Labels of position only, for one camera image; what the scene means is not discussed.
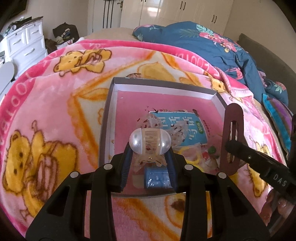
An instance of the blue floral comforter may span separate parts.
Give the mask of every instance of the blue floral comforter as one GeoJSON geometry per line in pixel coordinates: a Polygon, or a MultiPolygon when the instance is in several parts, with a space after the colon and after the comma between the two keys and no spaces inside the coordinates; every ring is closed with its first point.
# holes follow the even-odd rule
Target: blue floral comforter
{"type": "Polygon", "coordinates": [[[133,35],[140,41],[172,45],[192,51],[246,85],[262,103],[266,93],[252,57],[237,43],[193,22],[180,22],[166,27],[144,25],[133,35]]]}

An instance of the leaf print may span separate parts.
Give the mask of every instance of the leaf print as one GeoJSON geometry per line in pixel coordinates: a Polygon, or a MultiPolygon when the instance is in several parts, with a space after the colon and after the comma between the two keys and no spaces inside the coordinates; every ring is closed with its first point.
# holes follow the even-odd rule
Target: leaf print
{"type": "Polygon", "coordinates": [[[137,38],[139,41],[143,42],[143,34],[139,34],[137,38]]]}
{"type": "Polygon", "coordinates": [[[210,35],[214,35],[214,32],[204,26],[201,26],[199,24],[196,25],[196,29],[199,31],[199,32],[202,32],[202,33],[208,33],[210,35]]]}
{"type": "Polygon", "coordinates": [[[195,29],[180,29],[180,38],[182,37],[188,37],[188,38],[194,38],[195,36],[199,36],[199,31],[195,29]]]}
{"type": "Polygon", "coordinates": [[[282,87],[278,86],[278,85],[274,85],[276,87],[276,91],[279,91],[279,93],[281,94],[283,92],[282,87]]]}

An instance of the white wardrobe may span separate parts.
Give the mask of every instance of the white wardrobe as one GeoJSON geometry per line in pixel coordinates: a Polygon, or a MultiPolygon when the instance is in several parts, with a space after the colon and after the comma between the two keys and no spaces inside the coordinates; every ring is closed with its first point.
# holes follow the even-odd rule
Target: white wardrobe
{"type": "Polygon", "coordinates": [[[121,27],[192,21],[224,33],[233,0],[123,0],[121,27]]]}

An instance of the cabinet handle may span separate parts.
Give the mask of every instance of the cabinet handle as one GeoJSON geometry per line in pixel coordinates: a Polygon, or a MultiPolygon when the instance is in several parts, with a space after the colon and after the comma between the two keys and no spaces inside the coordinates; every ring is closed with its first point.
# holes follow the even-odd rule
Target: cabinet handle
{"type": "Polygon", "coordinates": [[[34,52],[35,49],[33,48],[29,53],[26,53],[25,56],[29,55],[30,53],[34,52]]]}
{"type": "Polygon", "coordinates": [[[17,40],[15,43],[13,43],[12,45],[15,45],[17,43],[19,43],[21,41],[21,39],[17,40]]]}

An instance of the beige wall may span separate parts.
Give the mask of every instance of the beige wall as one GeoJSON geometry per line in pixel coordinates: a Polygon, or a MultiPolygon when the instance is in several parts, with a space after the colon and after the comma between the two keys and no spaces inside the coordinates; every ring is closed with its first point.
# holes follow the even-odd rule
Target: beige wall
{"type": "Polygon", "coordinates": [[[88,4],[89,0],[28,0],[27,9],[11,19],[9,23],[18,20],[21,16],[26,18],[43,16],[45,38],[54,39],[53,28],[64,22],[76,25],[80,37],[84,37],[87,35],[88,4]]]}
{"type": "Polygon", "coordinates": [[[296,33],[272,0],[234,0],[224,35],[241,33],[262,44],[296,72],[296,33]]]}

